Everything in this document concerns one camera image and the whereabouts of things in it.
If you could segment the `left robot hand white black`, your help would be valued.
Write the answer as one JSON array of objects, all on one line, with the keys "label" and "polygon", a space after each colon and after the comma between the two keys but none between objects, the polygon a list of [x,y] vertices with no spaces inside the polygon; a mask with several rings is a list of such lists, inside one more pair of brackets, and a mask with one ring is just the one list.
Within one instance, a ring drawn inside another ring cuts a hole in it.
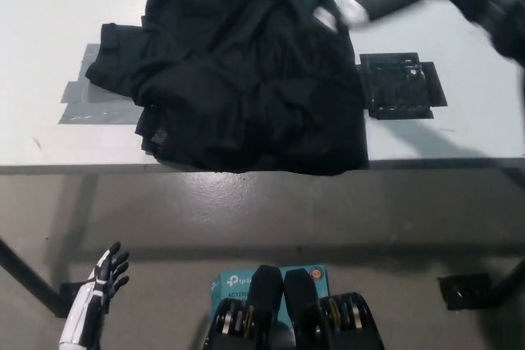
[{"label": "left robot hand white black", "polygon": [[98,259],[75,296],[58,342],[59,350],[100,348],[111,301],[130,280],[126,275],[129,256],[115,242]]}]

